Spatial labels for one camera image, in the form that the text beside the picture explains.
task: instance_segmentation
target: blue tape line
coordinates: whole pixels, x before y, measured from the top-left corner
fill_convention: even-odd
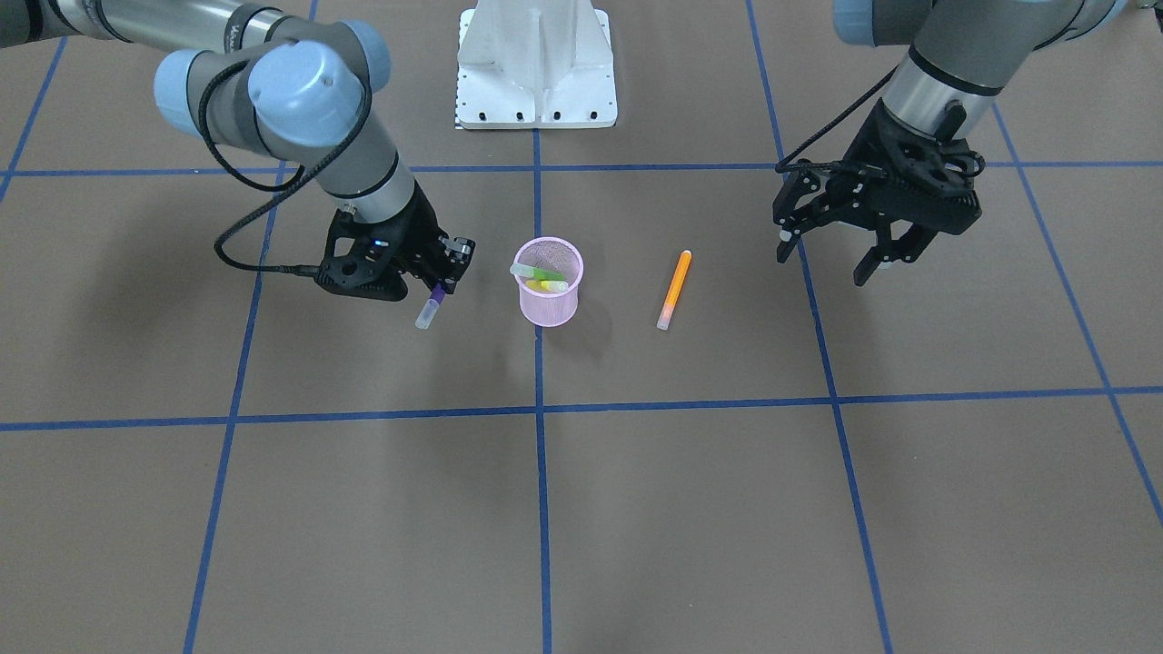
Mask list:
[[[245,175],[277,175],[285,172],[284,168],[242,168]],[[227,175],[220,168],[158,168],[158,169],[123,169],[123,170],[19,170],[14,177],[160,177],[170,175]]]
[[[401,411],[354,411],[344,413],[287,413],[240,415],[240,425],[283,425],[290,422],[348,422],[361,420],[415,420],[422,418],[481,418],[488,415],[533,415],[534,406],[490,406],[479,408],[430,408]]]
[[[279,163],[283,168],[285,162]],[[284,173],[279,172],[276,184],[281,184]],[[271,244],[271,233],[274,228],[274,216],[278,207],[266,214],[266,229],[263,233],[263,249],[258,254],[258,264],[266,261]],[[250,293],[250,311],[247,315],[247,329],[242,336],[242,351],[238,354],[238,369],[235,374],[234,393],[230,397],[230,415],[227,420],[226,435],[222,438],[222,452],[219,455],[219,469],[214,479],[214,496],[211,499],[211,512],[206,520],[206,536],[202,540],[202,555],[198,562],[198,578],[194,582],[194,598],[190,604],[190,621],[186,624],[186,639],[183,654],[193,654],[194,640],[198,637],[198,620],[201,617],[202,598],[206,592],[206,580],[209,576],[211,556],[214,552],[214,535],[217,533],[217,518],[222,509],[222,493],[226,488],[226,476],[230,465],[230,452],[234,448],[234,432],[238,424],[238,407],[242,405],[242,388],[247,382],[247,364],[250,361],[250,347],[255,336],[255,324],[258,321],[258,303],[263,296],[263,273],[255,273],[255,285]]]
[[[1004,399],[1040,399],[1056,397],[1094,397],[1107,394],[1106,389],[1047,389],[1028,391],[968,391],[956,393],[911,393],[894,396],[837,397],[840,404],[913,404],[926,401],[982,401]]]
[[[194,637],[198,634],[198,618],[202,612],[202,597],[206,592],[206,577],[211,569],[211,552],[214,549],[214,534],[217,531],[219,509],[222,506],[222,489],[226,486],[226,471],[230,463],[230,448],[234,446],[234,424],[227,425],[222,440],[222,452],[219,454],[219,469],[214,478],[214,497],[211,499],[211,514],[206,520],[206,535],[202,539],[202,555],[198,561],[198,580],[194,582],[194,599],[190,605],[190,621],[186,624],[186,640],[183,654],[193,654]]]
[[[533,130],[533,237],[541,237],[541,130]]]
[[[768,65],[763,56],[763,44],[759,40],[759,28],[755,20],[755,6],[752,0],[747,0],[748,20],[751,22],[751,40],[755,43],[755,56],[759,63],[759,77],[763,80],[763,94],[768,102],[768,115],[771,119],[771,134],[776,141],[776,156],[784,157],[783,138],[779,134],[779,120],[776,116],[776,104],[771,95],[771,84],[768,78]],[[823,377],[828,386],[828,399],[832,405],[832,415],[836,425],[836,436],[840,440],[840,452],[844,460],[844,472],[848,477],[848,491],[852,500],[852,512],[856,517],[856,528],[859,532],[861,548],[864,552],[864,567],[869,576],[869,588],[872,592],[872,603],[876,607],[877,624],[880,627],[880,641],[885,654],[892,654],[892,635],[889,631],[889,619],[885,614],[884,600],[880,593],[880,582],[876,570],[876,559],[872,555],[872,542],[869,538],[868,525],[864,519],[864,506],[861,502],[859,485],[856,482],[856,468],[852,463],[851,452],[848,448],[848,432],[844,427],[844,417],[840,408],[836,393],[836,381],[832,370],[832,358],[828,355],[828,343],[823,334],[823,322],[820,319],[820,307],[816,303],[815,287],[812,283],[812,270],[808,266],[807,250],[804,242],[798,244],[800,266],[804,271],[804,286],[807,291],[808,305],[812,310],[812,319],[815,322],[816,342],[820,347],[820,361],[823,365]]]
[[[1160,168],[1163,161],[1143,162],[1013,162],[1014,168]]]
[[[605,413],[626,411],[690,411],[694,408],[762,408],[782,406],[827,406],[832,398],[778,399],[707,399],[690,401],[635,401],[611,404],[558,404],[545,406],[545,413]]]
[[[933,401],[990,401],[1011,399],[1043,399],[1062,397],[1101,397],[1163,394],[1163,386],[1116,386],[1106,389],[1044,389],[1023,391],[965,391],[949,393],[912,393],[886,396],[837,396],[841,405],[863,404],[921,404]],[[604,413],[634,411],[688,411],[697,408],[778,408],[787,406],[828,406],[830,397],[764,398],[764,399],[707,399],[678,401],[630,401],[595,404],[550,404],[544,413]],[[487,418],[491,415],[535,415],[536,406],[481,406],[464,408],[423,408],[398,411],[354,411],[338,413],[263,413],[238,415],[237,425],[285,425],[294,422],[344,422],[363,420],[414,420],[440,418]],[[224,426],[226,415],[191,418],[130,418],[112,420],[50,420],[44,422],[0,422],[0,432],[53,432],[64,429],[119,429],[138,427]]]
[[[832,371],[832,357],[828,355],[828,343],[823,334],[823,321],[820,319],[820,305],[815,297],[815,285],[812,282],[812,269],[807,261],[807,250],[804,241],[797,246],[800,256],[800,266],[804,271],[804,285],[807,289],[808,306],[812,308],[812,319],[815,322],[815,337],[820,346],[820,360],[823,363],[823,378],[828,385],[828,396],[832,404],[832,418],[836,424],[836,434],[840,439],[840,453],[844,460],[844,475],[848,478],[848,493],[852,500],[852,513],[856,516],[856,531],[861,538],[861,549],[864,553],[864,567],[869,576],[869,588],[872,591],[872,604],[876,609],[877,624],[880,627],[880,641],[885,654],[892,654],[892,634],[889,631],[889,618],[884,609],[884,598],[880,592],[880,580],[876,569],[876,559],[872,555],[872,540],[869,538],[868,523],[864,518],[864,503],[861,500],[861,490],[856,481],[856,467],[852,463],[852,454],[848,447],[848,429],[844,427],[844,415],[840,410],[840,397],[836,394],[836,379]]]
[[[1115,386],[1111,389],[1118,396],[1157,396],[1163,394],[1163,386]]]
[[[1163,168],[1163,162],[990,162],[990,168]],[[682,170],[775,170],[773,162],[750,163],[670,163],[670,164],[545,164],[542,172],[613,172],[613,171],[682,171]],[[247,175],[274,175],[290,169],[243,168]],[[414,165],[413,172],[530,172],[533,165]],[[65,169],[0,171],[0,177],[157,177],[166,175],[227,175],[222,169]]]
[[[531,165],[414,165],[412,172],[529,172]]]
[[[533,235],[541,237],[541,130],[533,130]],[[537,424],[537,516],[541,534],[541,651],[554,651],[554,611],[549,567],[549,477],[545,465],[544,334],[534,328],[534,415]]]
[[[12,184],[13,173],[16,171],[16,164],[20,163],[21,155],[24,154],[24,147],[28,145],[28,137],[33,134],[33,125],[36,123],[36,116],[41,113],[41,106],[44,105],[44,97],[49,93],[49,85],[52,84],[52,77],[57,73],[57,66],[60,64],[60,56],[65,52],[65,47],[69,45],[69,37],[60,40],[57,44],[57,51],[52,55],[52,62],[49,64],[48,72],[44,73],[44,81],[41,83],[41,90],[36,93],[36,100],[33,102],[33,109],[28,113],[28,120],[24,121],[24,129],[20,133],[20,140],[16,141],[16,149],[12,154],[12,159],[8,162],[8,175],[0,179],[0,202],[3,201],[5,196],[8,194],[8,186]]]
[[[551,164],[545,172],[607,172],[620,170],[775,170],[775,162],[754,163],[671,163],[671,164]]]
[[[541,651],[554,651],[554,620],[551,571],[549,567],[549,476],[545,469],[545,390],[544,339],[541,327],[535,328],[534,362],[536,369],[535,396],[537,420],[537,516],[541,531]]]
[[[776,118],[776,101],[771,95],[771,80],[768,77],[768,61],[763,56],[763,42],[759,40],[759,24],[755,20],[755,5],[751,0],[747,0],[747,17],[751,22],[751,42],[755,44],[755,58],[759,64],[759,80],[763,81],[763,98],[768,101],[768,120],[771,121],[771,134],[776,140],[776,157],[782,159],[784,158],[784,140],[779,135],[779,119]]]
[[[1021,158],[1018,156],[1018,149],[1014,147],[1013,138],[1009,137],[1009,129],[1006,127],[1006,121],[1001,118],[1001,109],[997,105],[993,105],[993,115],[998,119],[998,126],[1001,128],[1001,137],[1006,141],[1006,148],[1009,149],[1009,155],[1015,162],[1020,162]],[[1155,509],[1155,517],[1160,521],[1160,526],[1163,526],[1163,503],[1160,502],[1158,492],[1155,490],[1155,483],[1151,482],[1150,472],[1147,470],[1147,464],[1143,462],[1142,454],[1139,452],[1139,445],[1135,442],[1135,435],[1130,431],[1130,425],[1127,424],[1127,419],[1122,413],[1122,406],[1119,405],[1119,397],[1114,392],[1114,388],[1111,384],[1111,378],[1106,372],[1106,365],[1103,364],[1103,357],[1099,355],[1098,346],[1094,343],[1094,337],[1091,334],[1090,327],[1086,325],[1086,318],[1083,317],[1082,306],[1078,304],[1078,298],[1075,296],[1073,286],[1070,284],[1069,277],[1066,277],[1066,269],[1062,264],[1062,258],[1058,256],[1058,249],[1054,246],[1054,239],[1050,237],[1050,229],[1046,225],[1046,219],[1042,215],[1042,209],[1037,204],[1037,198],[1034,196],[1034,187],[1029,183],[1029,177],[1026,175],[1026,170],[1022,166],[1018,166],[1018,177],[1021,179],[1022,187],[1026,190],[1026,199],[1029,200],[1030,209],[1034,212],[1034,220],[1037,221],[1037,228],[1042,232],[1042,239],[1046,241],[1046,248],[1050,253],[1050,260],[1054,261],[1054,269],[1058,272],[1058,279],[1062,282],[1062,287],[1066,292],[1066,298],[1070,300],[1070,308],[1075,312],[1075,319],[1078,322],[1078,328],[1083,333],[1083,339],[1086,341],[1086,347],[1090,349],[1091,357],[1094,360],[1094,368],[1098,370],[1098,376],[1103,381],[1103,389],[1106,391],[1107,397],[1111,400],[1111,408],[1114,411],[1115,419],[1119,421],[1119,428],[1122,431],[1122,438],[1127,442],[1127,449],[1130,450],[1130,457],[1135,462],[1135,468],[1139,470],[1139,476],[1143,481],[1143,488],[1147,490],[1147,497],[1150,499],[1151,506]]]
[[[65,429],[133,429],[140,427],[223,426],[226,417],[129,418],[113,420],[50,420],[45,422],[0,422],[0,432],[59,432]]]

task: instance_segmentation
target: yellow marker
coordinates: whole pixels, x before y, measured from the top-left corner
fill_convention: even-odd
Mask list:
[[[556,279],[526,279],[525,285],[541,293],[564,293],[569,290],[569,282]]]
[[[686,280],[686,269],[691,266],[691,250],[683,250],[678,255],[678,266],[675,268],[675,276],[670,279],[670,290],[666,291],[666,301],[662,305],[662,314],[658,315],[658,328],[666,330],[670,327],[670,317],[675,313],[675,305],[678,304],[678,294],[683,292],[683,282]]]

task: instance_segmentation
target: purple marker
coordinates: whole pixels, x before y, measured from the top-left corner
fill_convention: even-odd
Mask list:
[[[436,310],[440,308],[442,301],[444,301],[444,286],[436,284],[433,294],[424,300],[424,308],[420,310],[420,315],[416,317],[418,329],[427,329],[433,324],[433,317],[436,315]]]

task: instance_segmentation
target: pen holder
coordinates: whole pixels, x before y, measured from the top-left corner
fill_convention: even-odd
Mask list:
[[[521,313],[529,322],[541,327],[557,327],[573,318],[578,310],[578,284],[585,270],[577,248],[552,236],[534,239],[521,246],[513,263],[561,272],[569,284],[564,293],[544,293],[526,286],[523,279],[514,275]]]

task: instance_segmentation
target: green marker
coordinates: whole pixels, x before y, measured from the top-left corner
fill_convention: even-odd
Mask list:
[[[519,277],[528,277],[530,279],[536,279],[538,282],[565,282],[565,276],[561,272],[554,272],[552,270],[544,270],[542,268],[534,268],[531,265],[526,265],[523,263],[514,263],[509,268],[509,272]]]

